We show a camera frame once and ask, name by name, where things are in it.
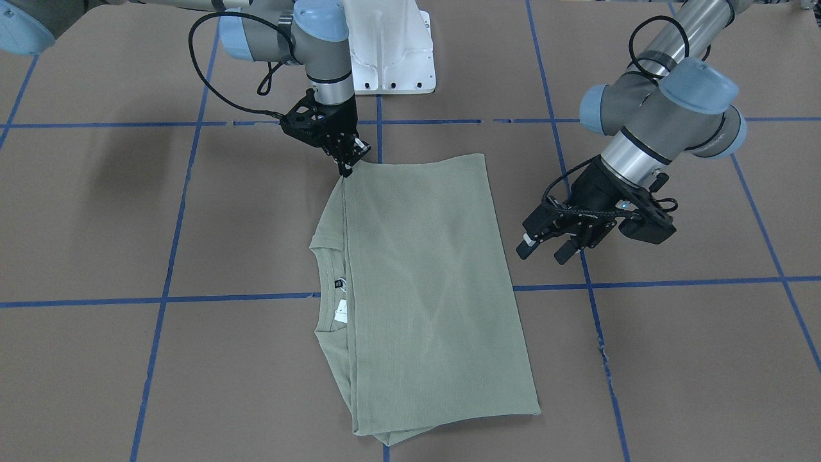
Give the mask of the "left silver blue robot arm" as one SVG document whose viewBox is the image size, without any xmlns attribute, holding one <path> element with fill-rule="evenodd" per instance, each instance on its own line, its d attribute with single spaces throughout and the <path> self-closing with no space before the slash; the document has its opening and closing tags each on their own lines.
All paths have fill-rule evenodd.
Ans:
<svg viewBox="0 0 821 462">
<path fill-rule="evenodd" d="M 566 235 L 555 252 L 564 264 L 595 248 L 614 228 L 637 241 L 660 244 L 675 233 L 677 202 L 655 193 L 668 181 L 666 167 L 681 154 L 720 158 L 736 152 L 747 122 L 733 105 L 737 84 L 707 63 L 713 39 L 750 1 L 686 1 L 675 17 L 657 15 L 665 27 L 610 85 L 582 98 L 581 125 L 606 135 L 601 154 L 573 167 L 578 177 L 565 201 L 543 193 L 523 221 L 521 259 L 541 243 Z"/>
</svg>

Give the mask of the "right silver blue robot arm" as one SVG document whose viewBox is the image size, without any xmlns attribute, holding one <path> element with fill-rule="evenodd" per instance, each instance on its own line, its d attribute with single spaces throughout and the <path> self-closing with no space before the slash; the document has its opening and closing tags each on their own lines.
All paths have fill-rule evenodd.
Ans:
<svg viewBox="0 0 821 462">
<path fill-rule="evenodd" d="M 371 150 L 360 139 L 346 10 L 341 1 L 2 1 L 2 50 L 41 55 L 100 6 L 156 4 L 205 13 L 187 34 L 194 71 L 218 99 L 243 113 L 278 121 L 284 134 L 319 148 L 350 176 Z M 197 29 L 218 20 L 218 38 L 232 58 L 267 62 L 258 93 L 270 90 L 285 65 L 302 65 L 309 87 L 287 113 L 249 108 L 223 96 L 205 76 L 194 50 Z"/>
</svg>

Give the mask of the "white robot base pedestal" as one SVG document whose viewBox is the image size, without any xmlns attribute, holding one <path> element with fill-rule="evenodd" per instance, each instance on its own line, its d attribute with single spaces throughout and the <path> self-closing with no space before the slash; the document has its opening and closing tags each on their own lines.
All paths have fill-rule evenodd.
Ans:
<svg viewBox="0 0 821 462">
<path fill-rule="evenodd" d="M 428 12 L 416 1 L 344 1 L 343 6 L 358 96 L 435 91 Z"/>
</svg>

